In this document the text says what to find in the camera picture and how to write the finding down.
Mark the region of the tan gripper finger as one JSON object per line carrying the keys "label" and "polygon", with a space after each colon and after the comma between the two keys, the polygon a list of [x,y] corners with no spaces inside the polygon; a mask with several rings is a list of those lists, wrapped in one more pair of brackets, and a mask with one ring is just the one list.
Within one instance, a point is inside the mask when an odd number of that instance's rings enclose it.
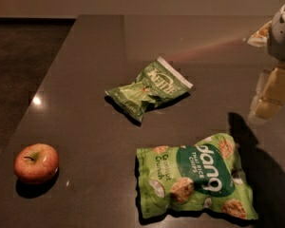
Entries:
{"label": "tan gripper finger", "polygon": [[256,48],[266,47],[271,25],[271,21],[264,24],[261,28],[259,28],[254,34],[249,37],[247,43]]}
{"label": "tan gripper finger", "polygon": [[264,69],[258,77],[248,120],[252,124],[265,124],[285,104],[285,63],[272,70]]}

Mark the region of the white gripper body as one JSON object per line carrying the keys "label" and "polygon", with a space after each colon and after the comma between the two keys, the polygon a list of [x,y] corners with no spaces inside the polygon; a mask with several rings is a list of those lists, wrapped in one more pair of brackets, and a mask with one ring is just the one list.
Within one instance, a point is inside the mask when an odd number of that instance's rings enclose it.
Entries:
{"label": "white gripper body", "polygon": [[285,4],[273,17],[268,46],[271,56],[279,61],[285,61]]}

